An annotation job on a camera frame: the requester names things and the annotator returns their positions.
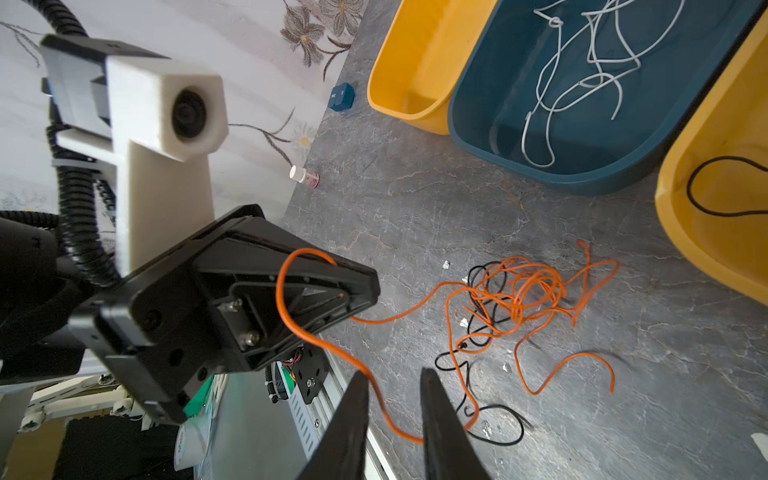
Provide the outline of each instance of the blue cube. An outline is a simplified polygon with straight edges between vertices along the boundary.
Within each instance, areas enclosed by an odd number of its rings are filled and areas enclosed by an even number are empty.
[[[344,111],[352,108],[352,102],[355,101],[355,89],[352,85],[343,83],[333,87],[331,98],[328,100],[328,107],[334,111]]]

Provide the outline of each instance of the white bottle cap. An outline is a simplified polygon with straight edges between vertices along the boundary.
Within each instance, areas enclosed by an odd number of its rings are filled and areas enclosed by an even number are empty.
[[[304,179],[306,179],[306,168],[297,167],[296,165],[293,165],[290,168],[290,174],[289,177],[291,180],[295,180],[299,183],[303,182]]]

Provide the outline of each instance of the orange wire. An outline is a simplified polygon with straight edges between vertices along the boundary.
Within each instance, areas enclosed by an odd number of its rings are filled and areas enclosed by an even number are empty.
[[[475,407],[474,415],[469,420],[469,422],[467,422],[467,424],[464,426],[464,429],[466,431],[468,431],[477,422],[477,419],[480,413],[480,406],[466,385],[466,381],[464,380],[462,370],[458,366],[458,360],[456,359],[455,351],[466,353],[469,355],[477,355],[479,353],[484,352],[488,348],[490,348],[494,339],[501,338],[502,336],[510,336],[516,333],[524,323],[535,322],[542,318],[545,318],[546,316],[548,316],[548,318],[540,326],[536,327],[530,333],[526,334],[515,345],[515,350],[514,350],[515,363],[517,364],[518,374],[520,375],[520,380],[522,381],[522,384],[525,390],[531,395],[538,395],[539,393],[541,393],[544,387],[547,386],[549,381],[552,380],[552,378],[558,373],[558,371],[560,371],[560,369],[566,363],[570,362],[573,359],[587,356],[587,357],[596,359],[599,362],[602,362],[603,364],[606,365],[606,367],[608,367],[608,370],[611,372],[610,391],[611,393],[613,393],[614,387],[616,385],[616,374],[614,373],[614,370],[611,368],[611,365],[605,359],[593,353],[575,353],[574,355],[567,357],[554,368],[552,373],[549,374],[547,379],[535,391],[532,391],[528,387],[528,383],[525,381],[522,368],[520,367],[520,361],[518,358],[518,349],[525,340],[531,338],[531,336],[533,336],[537,332],[540,332],[544,328],[546,328],[558,313],[562,313],[570,317],[571,326],[576,327],[576,319],[584,310],[584,308],[587,306],[591,297],[595,294],[595,292],[597,292],[600,288],[602,288],[603,285],[605,285],[605,283],[608,280],[613,278],[620,268],[620,264],[616,260],[604,260],[601,262],[592,263],[591,252],[587,244],[583,240],[579,240],[577,242],[577,245],[584,248],[587,256],[587,265],[583,269],[581,269],[579,273],[577,273],[572,278],[570,278],[568,281],[563,281],[563,279],[560,276],[560,273],[554,268],[550,267],[549,265],[544,265],[543,263],[532,263],[527,258],[521,257],[521,256],[509,257],[508,259],[502,261],[499,265],[494,265],[488,268],[483,274],[483,277],[477,283],[478,285],[477,287],[471,287],[466,285],[465,283],[459,283],[459,282],[442,282],[442,283],[439,283],[435,287],[435,289],[433,289],[432,292],[430,292],[429,295],[427,295],[424,298],[424,300],[419,302],[413,308],[406,310],[404,313],[400,313],[399,315],[395,315],[388,319],[376,320],[376,321],[364,320],[354,316],[352,317],[352,319],[355,320],[356,322],[364,323],[366,325],[382,325],[384,323],[389,323],[394,320],[401,319],[404,316],[408,316],[409,314],[423,307],[444,286],[461,287],[451,292],[448,295],[447,300],[445,301],[445,320],[448,324],[449,352],[451,355],[451,360],[453,361],[453,365],[456,369],[456,374],[458,375],[458,379],[462,385],[462,388],[464,389],[464,393],[467,395],[470,402],[472,402],[472,405],[474,405]],[[389,412],[386,409],[386,405],[384,403],[384,397],[381,393],[381,389],[379,388],[379,384],[377,383],[376,379],[373,377],[373,373],[371,372],[371,370],[364,363],[362,363],[360,360],[358,360],[354,356],[348,354],[347,352],[341,350],[339,347],[331,343],[328,343],[325,340],[321,340],[318,337],[312,335],[311,333],[308,333],[306,330],[302,329],[298,324],[296,324],[296,322],[294,322],[293,319],[291,318],[285,303],[285,280],[288,274],[288,268],[290,267],[290,264],[299,255],[304,255],[304,254],[311,254],[311,255],[318,256],[320,258],[323,258],[326,262],[331,263],[332,265],[336,265],[336,261],[334,261],[333,258],[329,256],[327,253],[324,253],[320,250],[315,250],[313,248],[302,248],[291,253],[286,258],[285,262],[283,263],[283,266],[280,268],[280,273],[277,276],[276,301],[277,301],[277,311],[280,313],[280,318],[283,319],[283,322],[288,327],[288,329],[291,330],[291,332],[293,332],[296,336],[298,336],[305,342],[311,343],[322,349],[326,349],[331,353],[333,353],[334,355],[341,357],[342,359],[346,360],[347,362],[357,367],[357,369],[359,369],[365,376],[367,376],[370,379],[371,385],[373,386],[373,391],[376,393],[376,398],[379,400],[379,406],[381,407],[382,414],[384,415],[384,419],[386,420],[389,427],[394,431],[394,433],[396,433],[397,435],[400,435],[404,439],[407,439],[411,442],[418,443],[420,445],[423,444],[424,442],[423,439],[402,431],[392,421],[392,418],[389,416]],[[598,266],[603,266],[608,264],[613,264],[614,269],[597,285],[589,289],[588,286],[589,286],[590,271],[593,268],[596,268]],[[496,276],[501,273],[507,276],[509,274],[512,274],[513,278],[506,282],[506,284],[502,287],[501,292],[492,293],[488,291],[487,285],[489,285],[490,281],[496,278]],[[568,285],[571,285],[580,276],[584,277],[582,282],[581,298],[576,303],[576,305],[573,306],[572,308],[564,308],[560,306],[560,301],[568,296],[568,291],[567,291]],[[507,287],[511,287],[510,293],[503,293],[503,290]],[[528,294],[535,287],[539,287],[541,289],[541,291],[544,294],[543,297],[540,298],[539,300],[533,301],[532,303],[523,303],[526,297],[528,296]],[[480,319],[480,321],[482,321],[491,330],[491,332],[490,333],[483,333],[483,332],[469,333],[467,335],[464,335],[461,339],[459,339],[458,342],[454,343],[452,326],[451,326],[451,317],[450,317],[450,303],[455,296],[464,292],[469,292],[469,295],[471,296],[471,298],[480,306],[479,311],[476,311],[476,312],[471,311],[467,307],[464,307],[464,309],[467,312],[469,312],[470,315],[476,316],[478,319]],[[502,331],[494,325],[494,323],[492,322],[492,316],[488,313],[488,309],[486,309],[485,307],[485,302],[489,300],[496,303],[498,307],[501,307],[503,310],[509,313],[511,320],[515,323],[515,326],[513,328],[511,328],[510,330]],[[534,309],[535,311],[526,315],[525,314],[526,310],[531,310],[531,309]],[[486,338],[488,339],[488,341],[483,347],[480,347],[477,350],[471,350],[471,351],[466,350],[466,348],[468,348],[466,346],[467,345],[466,341],[476,337]]]

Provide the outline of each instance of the yellow bin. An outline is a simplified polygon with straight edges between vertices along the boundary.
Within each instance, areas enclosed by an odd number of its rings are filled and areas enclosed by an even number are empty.
[[[448,135],[451,93],[497,0],[402,0],[368,82],[371,107]]]
[[[656,209],[682,254],[721,283],[768,305],[768,215],[716,217],[687,196],[691,174],[721,156],[768,167],[768,15],[757,22],[661,167]],[[708,164],[695,201],[724,213],[768,210],[768,173],[741,161]]]

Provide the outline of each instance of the blue bin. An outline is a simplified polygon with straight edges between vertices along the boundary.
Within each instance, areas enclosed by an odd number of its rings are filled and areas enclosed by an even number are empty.
[[[526,115],[536,105],[539,72],[558,47],[557,30],[533,14],[550,3],[499,0],[451,98],[449,130],[469,153],[579,195],[607,194],[650,173],[684,126],[687,112],[698,105],[764,10],[761,0],[687,0],[669,35],[641,59],[642,69],[621,79],[624,103],[616,119],[611,121],[614,86],[555,114],[550,137],[557,160],[537,168],[523,158],[521,136]],[[546,13],[563,20],[565,42],[585,24],[580,12],[604,5],[604,0],[565,2]],[[624,37],[640,51],[661,35],[679,5],[677,0],[628,5],[621,11]],[[613,21],[608,17],[601,27],[612,28]],[[614,31],[598,34],[599,58],[626,56]],[[588,45],[586,32],[564,50],[548,104],[596,72],[585,60]],[[546,118],[540,109],[526,140],[528,156],[543,164],[550,160]]]

